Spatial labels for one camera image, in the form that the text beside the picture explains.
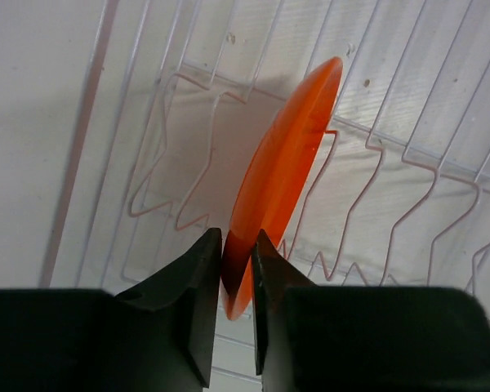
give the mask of dish rack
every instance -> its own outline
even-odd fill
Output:
[[[490,319],[490,1],[88,7],[39,286],[120,292],[207,227],[225,234],[274,115],[340,56],[339,136],[324,137],[279,251],[320,284],[460,287]],[[219,313],[211,389],[259,390],[250,310]]]

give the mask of white dish rack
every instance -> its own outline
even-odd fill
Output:
[[[460,287],[490,318],[490,1],[90,3],[0,4],[0,286],[119,292],[225,234],[273,116],[339,56],[339,136],[280,251],[318,283]],[[216,332],[211,390],[260,390],[250,310]]]

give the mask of rack wire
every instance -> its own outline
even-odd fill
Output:
[[[323,14],[320,24],[316,27],[317,35],[313,37],[314,45],[309,50],[308,62],[302,67],[296,79],[302,78],[310,72],[316,65],[323,51],[327,51],[326,43],[330,41],[330,26],[332,16],[335,12],[341,12],[348,7],[364,7],[370,8],[369,16],[363,26],[363,32],[359,35],[359,40],[349,44],[347,56],[350,59],[347,63],[346,72],[342,81],[341,90],[337,99],[337,103],[332,113],[331,127],[335,129],[340,127],[339,131],[331,131],[331,136],[327,136],[330,145],[323,154],[319,167],[314,170],[314,177],[309,180],[307,191],[304,197],[301,198],[299,215],[293,217],[293,230],[291,235],[286,235],[281,242],[279,251],[291,262],[303,262],[306,264],[306,273],[309,277],[314,277],[318,271],[322,278],[328,282],[346,284],[357,275],[361,284],[400,284],[400,279],[393,274],[391,255],[396,244],[396,233],[398,228],[403,224],[409,224],[413,221],[418,210],[429,200],[431,200],[434,192],[439,188],[442,180],[449,180],[459,185],[466,187],[473,194],[470,205],[457,215],[456,219],[451,219],[450,222],[443,227],[430,241],[428,246],[428,265],[424,279],[421,283],[426,285],[433,284],[434,259],[437,254],[439,244],[448,235],[453,235],[458,228],[462,227],[467,222],[474,219],[478,213],[479,207],[483,205],[483,198],[490,198],[490,143],[486,147],[486,151],[482,154],[476,153],[476,162],[479,164],[472,165],[465,160],[454,158],[454,149],[461,147],[461,140],[464,135],[468,136],[468,127],[474,122],[472,117],[476,108],[483,106],[490,100],[490,96],[486,97],[483,94],[490,89],[490,51],[487,56],[484,51],[472,52],[470,47],[467,56],[482,56],[484,58],[483,65],[480,66],[480,75],[477,81],[469,83],[471,86],[471,94],[468,100],[460,105],[462,107],[459,116],[456,118],[455,126],[450,129],[445,129],[444,133],[448,135],[448,142],[441,149],[436,151],[429,148],[428,143],[421,142],[421,133],[425,129],[425,123],[429,120],[432,107],[439,104],[439,94],[443,92],[448,77],[453,73],[457,63],[464,65],[464,60],[461,58],[461,45],[468,39],[468,34],[472,29],[475,29],[478,23],[484,23],[483,20],[490,18],[490,2],[476,2],[470,0],[468,2],[454,1],[437,1],[437,0],[418,0],[408,2],[406,12],[414,15],[413,23],[405,34],[405,41],[397,56],[397,63],[390,73],[390,79],[386,83],[386,88],[382,94],[381,101],[378,102],[375,115],[370,119],[371,125],[366,125],[366,121],[359,121],[355,116],[349,116],[351,113],[345,109],[346,105],[350,105],[352,98],[352,87],[356,81],[360,69],[363,68],[363,61],[370,53],[374,52],[374,47],[377,45],[385,45],[385,42],[371,41],[371,37],[381,33],[381,18],[388,12],[392,5],[392,0],[376,0],[356,2],[357,6],[349,6],[346,2],[339,0],[327,0],[321,2],[320,9],[326,10]],[[190,43],[195,35],[199,23],[200,12],[204,7],[218,7],[220,3],[210,4],[202,0],[177,0],[176,7],[172,14],[166,45],[163,57],[159,62],[158,69],[155,71],[154,84],[149,90],[148,100],[143,118],[143,131],[134,132],[133,138],[136,140],[137,149],[130,157],[130,165],[127,174],[122,181],[122,196],[119,198],[119,203],[115,206],[113,214],[115,215],[115,225],[110,230],[109,241],[107,242],[107,251],[104,260],[101,261],[100,285],[105,286],[105,280],[109,274],[109,268],[113,264],[114,249],[120,235],[123,235],[121,225],[123,220],[131,220],[131,228],[128,231],[128,245],[123,253],[120,262],[121,268],[118,269],[117,277],[127,284],[133,284],[139,281],[138,278],[131,277],[127,273],[129,264],[129,256],[131,250],[135,246],[135,236],[138,230],[138,224],[143,216],[151,213],[159,213],[165,216],[166,222],[172,219],[173,231],[184,232],[188,229],[195,228],[199,232],[205,230],[211,222],[212,215],[210,211],[203,212],[197,216],[190,217],[186,223],[181,223],[185,209],[192,203],[193,195],[197,191],[200,184],[206,179],[207,172],[212,167],[214,162],[215,137],[216,137],[216,114],[221,110],[223,102],[228,99],[239,104],[247,105],[251,94],[260,94],[268,97],[271,100],[283,102],[286,96],[279,94],[278,91],[272,91],[265,88],[258,81],[261,78],[261,72],[265,67],[265,62],[272,50],[273,39],[275,34],[280,29],[280,20],[287,15],[283,14],[288,7],[292,7],[295,1],[280,0],[270,2],[273,8],[271,19],[268,28],[265,30],[264,40],[259,46],[257,57],[254,66],[252,67],[251,76],[247,82],[240,78],[236,78],[232,74],[225,73],[221,70],[221,63],[224,61],[225,50],[227,47],[234,45],[235,36],[232,33],[233,26],[237,18],[243,18],[246,14],[244,10],[251,5],[244,5],[244,1],[233,0],[224,2],[226,4],[227,19],[225,27],[221,30],[220,41],[218,48],[215,50],[216,56],[214,62],[210,66],[207,64],[200,65],[197,61],[189,58]],[[83,141],[87,132],[87,126],[91,117],[92,106],[96,94],[96,90],[100,81],[100,72],[105,60],[107,47],[111,48],[116,45],[116,42],[109,43],[110,32],[115,24],[114,16],[118,6],[118,0],[106,0],[102,17],[100,18],[96,42],[91,54],[91,61],[88,66],[86,77],[83,84],[83,93],[80,106],[78,108],[76,125],[74,128],[74,140],[71,152],[69,154],[69,164],[65,174],[65,181],[62,187],[60,202],[56,210],[55,223],[53,226],[50,242],[47,248],[47,254],[44,261],[44,269],[40,280],[40,285],[48,287],[51,285],[51,277],[53,269],[56,265],[58,248],[64,233],[65,217],[69,209],[71,201],[71,193],[74,187],[74,180],[78,172],[78,162],[83,147]],[[108,153],[101,164],[101,180],[97,185],[94,200],[92,202],[92,212],[87,223],[87,239],[82,247],[82,252],[79,260],[78,272],[76,274],[75,284],[80,284],[80,279],[83,274],[84,266],[87,264],[87,253],[91,247],[91,238],[93,234],[93,226],[98,220],[98,211],[102,191],[104,190],[105,179],[113,159],[112,153],[115,141],[118,137],[118,129],[123,117],[123,110],[127,104],[127,94],[131,85],[131,77],[135,70],[136,60],[139,55],[139,50],[142,42],[142,37],[145,34],[145,29],[149,26],[151,18],[149,17],[151,9],[157,7],[153,0],[144,0],[141,5],[140,19],[137,24],[135,37],[133,40],[129,59],[127,61],[125,74],[122,79],[120,92],[112,125],[109,129]],[[435,70],[435,76],[432,80],[430,90],[421,104],[421,111],[417,114],[415,124],[412,127],[408,137],[397,137],[392,132],[388,132],[385,127],[385,114],[387,110],[395,105],[399,98],[400,88],[403,89],[403,80],[412,78],[411,62],[413,58],[417,58],[418,51],[425,50],[421,47],[419,40],[423,39],[425,29],[429,26],[429,19],[434,13],[449,13],[454,7],[462,9],[459,16],[453,16],[457,19],[456,28],[453,31],[452,41],[445,51],[440,54],[442,61],[439,68]],[[330,52],[326,56],[334,56],[336,53]],[[147,198],[151,192],[150,182],[154,173],[159,169],[160,165],[164,165],[163,157],[169,152],[167,138],[171,134],[168,116],[170,115],[171,107],[174,107],[175,94],[177,94],[179,83],[184,83],[190,88],[198,91],[214,91],[212,94],[211,112],[209,123],[207,124],[207,139],[204,145],[205,159],[203,165],[199,168],[198,174],[192,180],[188,190],[178,202],[173,198],[166,198],[158,203],[149,205]],[[317,189],[323,187],[323,178],[330,176],[333,169],[333,164],[336,161],[336,152],[338,146],[341,145],[343,135],[348,131],[357,132],[358,135],[364,135],[364,148],[369,152],[373,152],[376,158],[376,164],[372,169],[372,174],[365,182],[362,190],[357,198],[350,204],[346,212],[345,221],[342,224],[339,247],[337,248],[335,260],[329,261],[325,252],[317,251],[313,257],[309,259],[301,259],[297,257],[297,246],[301,242],[301,236],[305,229],[304,226],[309,222],[309,205],[315,203]],[[156,135],[156,143],[152,146],[146,144],[149,135]],[[145,149],[149,148],[152,153],[149,153],[151,159],[142,158],[145,156]],[[415,167],[418,170],[429,172],[432,175],[430,186],[423,195],[416,200],[391,226],[390,237],[386,246],[384,264],[378,278],[369,276],[363,263],[357,261],[345,262],[348,258],[345,255],[345,244],[347,238],[352,232],[352,222],[356,220],[356,211],[360,204],[365,203],[373,189],[374,184],[378,182],[383,167],[388,160],[387,154],[395,149],[401,149],[400,159],[401,164],[407,167]],[[158,246],[154,253],[154,260],[157,258],[158,250],[164,245],[164,230],[165,224],[158,233]],[[466,280],[464,289],[476,295],[479,298],[479,288],[481,280],[479,276],[481,271],[490,261],[490,239],[486,243],[481,243],[470,259],[468,260],[468,273],[470,277]],[[143,273],[153,273],[158,268],[156,262]],[[245,314],[245,318],[250,318],[250,312]],[[247,350],[251,350],[253,345],[246,341],[234,339],[232,337],[221,334],[216,335],[216,339],[225,343],[240,346]],[[250,381],[258,384],[259,381],[253,376],[247,376],[238,372],[230,371],[222,367],[215,366],[213,371],[224,376],[238,378],[242,381]]]

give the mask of orange bowl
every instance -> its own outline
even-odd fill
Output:
[[[252,298],[250,257],[260,229],[277,247],[291,219],[330,120],[342,69],[334,57],[299,84],[248,167],[223,251],[221,297],[231,320]]]

